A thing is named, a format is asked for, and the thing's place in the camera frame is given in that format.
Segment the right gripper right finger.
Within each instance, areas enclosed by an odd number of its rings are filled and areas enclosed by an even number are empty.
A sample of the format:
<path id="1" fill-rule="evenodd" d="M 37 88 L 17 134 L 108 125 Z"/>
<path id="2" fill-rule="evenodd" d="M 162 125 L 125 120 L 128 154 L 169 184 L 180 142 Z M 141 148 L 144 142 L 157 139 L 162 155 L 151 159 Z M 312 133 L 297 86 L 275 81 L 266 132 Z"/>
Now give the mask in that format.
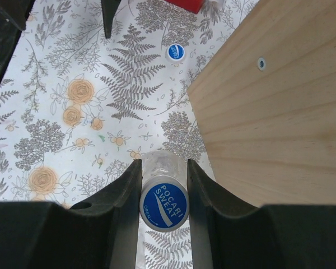
<path id="1" fill-rule="evenodd" d="M 336 206 L 255 207 L 188 161 L 194 268 L 336 268 Z"/>

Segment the blue Pocari Sweat cap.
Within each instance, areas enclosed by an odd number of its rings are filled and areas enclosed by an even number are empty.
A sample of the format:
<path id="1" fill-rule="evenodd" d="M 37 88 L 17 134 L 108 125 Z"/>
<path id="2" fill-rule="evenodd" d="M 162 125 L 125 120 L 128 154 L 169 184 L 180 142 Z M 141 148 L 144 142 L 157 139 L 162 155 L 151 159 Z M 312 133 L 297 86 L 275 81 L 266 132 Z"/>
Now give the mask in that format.
<path id="1" fill-rule="evenodd" d="M 162 233 L 174 231 L 188 218 L 188 192 L 171 176 L 151 177 L 142 187 L 139 211 L 151 229 Z"/>

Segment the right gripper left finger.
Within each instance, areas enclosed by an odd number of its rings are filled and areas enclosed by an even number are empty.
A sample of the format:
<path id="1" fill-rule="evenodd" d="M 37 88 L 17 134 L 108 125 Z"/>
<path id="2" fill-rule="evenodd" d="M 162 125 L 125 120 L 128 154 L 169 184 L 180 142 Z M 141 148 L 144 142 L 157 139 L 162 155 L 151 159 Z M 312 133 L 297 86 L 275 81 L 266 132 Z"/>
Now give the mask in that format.
<path id="1" fill-rule="evenodd" d="M 0 202 L 0 268 L 134 268 L 142 162 L 73 205 Z"/>

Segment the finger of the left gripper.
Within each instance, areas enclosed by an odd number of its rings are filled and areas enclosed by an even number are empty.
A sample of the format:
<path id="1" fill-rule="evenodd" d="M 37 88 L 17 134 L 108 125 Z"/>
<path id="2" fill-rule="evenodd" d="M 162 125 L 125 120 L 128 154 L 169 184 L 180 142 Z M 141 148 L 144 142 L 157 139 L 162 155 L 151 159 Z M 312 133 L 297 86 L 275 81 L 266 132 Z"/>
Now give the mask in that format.
<path id="1" fill-rule="evenodd" d="M 120 0 L 101 0 L 104 33 L 106 39 L 111 38 L 113 20 L 119 5 Z"/>

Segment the clear plastic bottle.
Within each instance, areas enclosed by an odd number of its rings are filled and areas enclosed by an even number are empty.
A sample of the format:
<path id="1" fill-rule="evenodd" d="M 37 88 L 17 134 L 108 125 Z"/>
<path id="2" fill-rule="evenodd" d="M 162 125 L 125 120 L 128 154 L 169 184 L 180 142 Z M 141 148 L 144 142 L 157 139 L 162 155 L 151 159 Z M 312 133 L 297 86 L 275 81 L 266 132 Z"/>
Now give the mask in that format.
<path id="1" fill-rule="evenodd" d="M 179 156 L 166 150 L 151 151 L 142 160 L 142 184 L 152 177 L 167 175 L 175 178 L 186 188 L 187 163 Z"/>

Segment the small blue cap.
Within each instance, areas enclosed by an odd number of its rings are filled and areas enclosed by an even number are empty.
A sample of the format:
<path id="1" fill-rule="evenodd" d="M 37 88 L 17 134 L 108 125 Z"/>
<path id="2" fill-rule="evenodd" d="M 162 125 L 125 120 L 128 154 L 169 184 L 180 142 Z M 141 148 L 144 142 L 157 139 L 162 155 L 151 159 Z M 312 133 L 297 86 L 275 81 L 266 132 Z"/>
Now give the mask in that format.
<path id="1" fill-rule="evenodd" d="M 166 59 L 173 64 L 183 62 L 185 57 L 185 49 L 182 45 L 178 43 L 173 43 L 169 45 L 166 49 Z"/>

